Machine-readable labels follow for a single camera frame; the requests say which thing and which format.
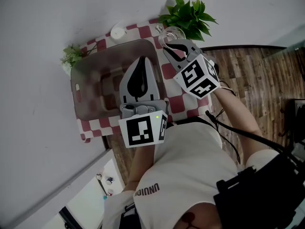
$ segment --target black device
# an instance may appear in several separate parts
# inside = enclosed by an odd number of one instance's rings
[[[216,125],[237,134],[268,145],[279,152],[260,170],[249,167],[228,181],[216,183],[219,194],[214,201],[223,229],[284,229],[290,225],[295,209],[305,199],[305,162],[291,152],[292,148],[242,131],[219,122],[208,111],[206,115]],[[121,216],[120,229],[140,229],[140,220],[134,204],[129,206],[135,213]],[[294,229],[304,229],[305,219]]]

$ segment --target green potted plant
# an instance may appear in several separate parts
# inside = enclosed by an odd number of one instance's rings
[[[169,14],[160,15],[158,22],[165,26],[176,26],[183,30],[187,39],[204,41],[201,31],[209,36],[209,22],[216,22],[209,14],[205,13],[205,4],[200,1],[190,1],[184,3],[184,0],[175,0],[174,7],[167,6]]]
[[[69,46],[64,50],[65,56],[61,59],[61,66],[66,74],[71,78],[72,67],[82,59],[83,54],[79,46]]]

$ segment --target black cable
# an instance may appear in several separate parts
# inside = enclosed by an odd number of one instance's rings
[[[97,179],[97,181],[99,182],[99,184],[100,184],[101,188],[103,189],[105,195],[108,196],[102,182],[99,179]]]
[[[218,116],[220,116],[220,115],[221,115],[223,112],[224,112],[224,109],[222,109],[222,110],[219,112],[219,114],[218,114],[218,115],[216,115],[216,117],[215,117],[215,118],[217,119],[217,117],[218,117]]]
[[[232,146],[232,148],[233,148],[234,151],[236,152],[237,161],[238,161],[238,163],[240,164],[240,156],[239,156],[239,153],[238,153],[236,147],[235,147],[228,139],[226,139],[223,135],[221,135],[220,133],[219,133],[219,135],[220,135],[224,140],[226,140],[226,141]]]
[[[302,165],[302,162],[299,161],[293,154],[291,154],[289,149],[284,150],[284,147],[282,147],[280,144],[275,143],[273,141],[270,141],[270,140],[268,140],[266,138],[263,138],[263,137],[261,137],[259,135],[255,135],[253,133],[246,132],[246,131],[243,131],[243,130],[240,130],[240,129],[236,129],[236,128],[230,127],[228,125],[225,125],[224,123],[221,123],[220,121],[215,119],[215,117],[212,114],[210,114],[209,111],[206,111],[205,114],[210,118],[210,120],[213,123],[218,123],[219,125],[223,126],[224,128],[226,128],[226,129],[228,129],[230,131],[233,131],[233,132],[235,132],[237,134],[243,135],[243,136],[251,138],[251,139],[253,139],[253,140],[257,141],[257,142],[265,144],[265,145],[271,147],[272,149],[274,149],[275,151],[277,151],[278,153],[286,152],[287,156],[292,161],[294,161],[298,167],[300,167]]]
[[[101,41],[102,41],[102,40],[96,42],[95,46],[94,46],[92,49],[90,49],[90,50],[87,51],[87,56],[89,56],[89,54],[90,54],[94,49],[97,49],[97,45],[98,45]]]
[[[80,224],[78,224],[78,222],[74,219],[73,215],[68,211],[67,207],[63,207],[59,211],[59,215],[67,224],[65,225],[65,228],[69,227],[70,229],[82,229]]]

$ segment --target red and white checkered tablecloth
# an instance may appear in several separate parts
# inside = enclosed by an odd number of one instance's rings
[[[176,71],[169,63],[168,59],[165,57],[163,49],[158,42],[159,33],[155,29],[156,23],[157,19],[154,19],[127,26],[126,32],[128,41],[146,39],[153,43],[156,49],[166,90],[166,97],[164,100],[169,102],[168,121],[172,122],[189,117],[200,116],[203,115],[206,110],[211,111],[212,103],[210,95],[202,100],[199,100],[187,94],[173,79],[173,77],[176,75]],[[108,33],[82,45],[81,50],[83,52],[87,52],[91,50],[96,44],[97,48],[94,49],[91,54],[117,45],[117,43],[111,39],[110,33]],[[103,78],[102,84],[107,84],[108,88],[109,86],[111,88],[113,87],[113,92],[118,92],[121,79],[122,76],[111,76],[111,74],[109,74],[108,79],[105,79],[105,77]],[[120,133],[121,130],[118,122],[119,119],[120,116],[114,116],[109,118],[83,121],[77,117],[77,124],[82,140],[85,143],[88,143],[93,137]]]

